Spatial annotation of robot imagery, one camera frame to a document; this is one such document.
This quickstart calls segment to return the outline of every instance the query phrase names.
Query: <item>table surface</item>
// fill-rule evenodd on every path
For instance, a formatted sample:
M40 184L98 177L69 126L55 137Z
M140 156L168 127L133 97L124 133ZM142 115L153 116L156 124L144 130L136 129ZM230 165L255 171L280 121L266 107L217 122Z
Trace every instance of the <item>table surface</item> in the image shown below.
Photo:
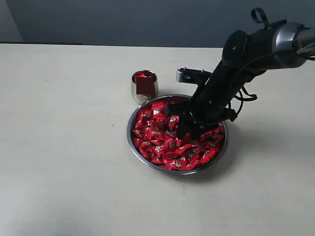
M315 63L248 84L258 100L228 122L228 150L204 172L160 173L128 146L133 72L156 72L160 95L191 95L177 68L212 71L220 58L221 49L0 45L0 235L314 235Z

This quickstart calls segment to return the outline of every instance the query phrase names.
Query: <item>metal cup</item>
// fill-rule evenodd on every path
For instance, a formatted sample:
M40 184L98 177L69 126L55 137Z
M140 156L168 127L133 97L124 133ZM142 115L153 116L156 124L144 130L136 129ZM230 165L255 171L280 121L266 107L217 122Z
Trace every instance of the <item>metal cup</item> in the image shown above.
M154 88L155 88L153 95L137 94L137 84L135 82L135 76L141 73L145 73L148 77L153 77ZM158 95L157 75L154 72L149 71L149 70L140 70L140 71L135 72L131 78L131 94L132 94L133 99L139 104L142 104L148 101L149 99L156 97Z

